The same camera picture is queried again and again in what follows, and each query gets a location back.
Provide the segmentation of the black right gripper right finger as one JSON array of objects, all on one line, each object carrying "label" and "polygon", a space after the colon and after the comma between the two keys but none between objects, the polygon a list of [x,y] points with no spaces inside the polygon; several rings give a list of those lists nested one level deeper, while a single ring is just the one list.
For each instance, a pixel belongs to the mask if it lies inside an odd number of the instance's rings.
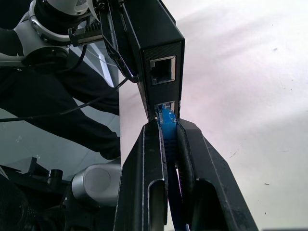
[{"label": "black right gripper right finger", "polygon": [[191,231],[258,231],[225,159],[192,122],[179,119],[178,168]]}]

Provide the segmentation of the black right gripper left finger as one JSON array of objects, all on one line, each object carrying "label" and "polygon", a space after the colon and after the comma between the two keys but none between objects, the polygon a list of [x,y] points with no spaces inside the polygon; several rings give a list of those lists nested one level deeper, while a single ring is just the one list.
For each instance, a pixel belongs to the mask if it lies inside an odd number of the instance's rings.
[{"label": "black right gripper left finger", "polygon": [[163,135],[152,120],[142,127],[122,166],[113,231],[164,231],[167,191]]}]

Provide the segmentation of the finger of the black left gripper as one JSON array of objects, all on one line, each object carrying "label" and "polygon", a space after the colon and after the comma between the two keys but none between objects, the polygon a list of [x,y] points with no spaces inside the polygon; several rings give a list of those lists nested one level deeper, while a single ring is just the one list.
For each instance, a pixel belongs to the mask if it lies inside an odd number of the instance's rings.
[{"label": "finger of the black left gripper", "polygon": [[133,83],[139,82],[138,70],[123,16],[123,5],[119,0],[99,0],[99,17],[110,58],[126,79]]}]

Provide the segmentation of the small black network box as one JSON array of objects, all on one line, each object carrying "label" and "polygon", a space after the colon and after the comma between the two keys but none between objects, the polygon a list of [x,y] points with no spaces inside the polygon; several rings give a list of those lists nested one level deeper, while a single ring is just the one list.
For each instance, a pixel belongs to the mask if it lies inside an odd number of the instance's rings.
[{"label": "small black network box", "polygon": [[162,0],[125,0],[123,17],[138,88],[149,121],[155,108],[170,103],[180,115],[185,38]]}]

